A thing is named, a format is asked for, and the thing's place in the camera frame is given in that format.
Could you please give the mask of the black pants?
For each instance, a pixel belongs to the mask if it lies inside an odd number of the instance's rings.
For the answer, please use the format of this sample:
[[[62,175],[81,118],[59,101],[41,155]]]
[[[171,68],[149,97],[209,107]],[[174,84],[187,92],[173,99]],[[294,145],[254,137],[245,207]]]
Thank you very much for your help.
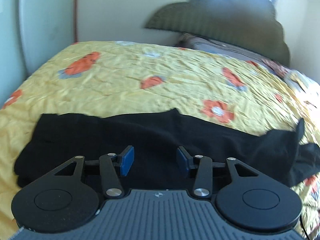
[[[191,188],[176,163],[178,147],[215,162],[234,157],[292,187],[319,172],[319,146],[302,145],[304,121],[294,131],[270,130],[255,136],[183,115],[124,114],[99,118],[83,114],[43,114],[31,141],[18,156],[14,171],[25,187],[74,156],[97,160],[107,153],[135,149],[135,161],[122,179],[125,189]]]

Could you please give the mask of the yellow floral bed sheet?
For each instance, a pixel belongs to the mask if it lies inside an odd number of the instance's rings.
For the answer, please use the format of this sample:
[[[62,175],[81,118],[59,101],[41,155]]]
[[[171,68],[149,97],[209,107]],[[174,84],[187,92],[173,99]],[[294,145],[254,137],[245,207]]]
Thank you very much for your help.
[[[319,110],[301,102],[258,60],[125,41],[68,46],[1,97],[1,239],[17,230],[13,166],[43,113],[109,117],[178,109],[253,135],[292,129],[319,143]]]

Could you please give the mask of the grey patterned pillow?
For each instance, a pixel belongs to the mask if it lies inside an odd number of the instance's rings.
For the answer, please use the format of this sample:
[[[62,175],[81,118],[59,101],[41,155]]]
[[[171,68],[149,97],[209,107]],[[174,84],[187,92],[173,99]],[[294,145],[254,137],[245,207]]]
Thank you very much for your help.
[[[177,47],[201,50],[212,54],[222,54],[245,61],[262,63],[266,57],[250,50],[217,40],[207,40],[190,34],[182,34],[176,44]]]

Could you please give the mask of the white wardrobe sliding door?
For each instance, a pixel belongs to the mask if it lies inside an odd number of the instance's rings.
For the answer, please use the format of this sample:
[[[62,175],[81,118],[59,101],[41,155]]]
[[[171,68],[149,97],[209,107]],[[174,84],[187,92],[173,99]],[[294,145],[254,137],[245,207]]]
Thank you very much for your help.
[[[1,105],[35,70],[71,45],[76,0],[1,0]]]

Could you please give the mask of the green padded headboard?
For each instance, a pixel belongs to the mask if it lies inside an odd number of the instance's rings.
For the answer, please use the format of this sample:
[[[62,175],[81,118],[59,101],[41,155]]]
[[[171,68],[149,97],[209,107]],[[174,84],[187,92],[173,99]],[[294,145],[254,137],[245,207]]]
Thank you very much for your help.
[[[189,0],[167,4],[144,25],[232,44],[285,66],[290,51],[270,0]]]

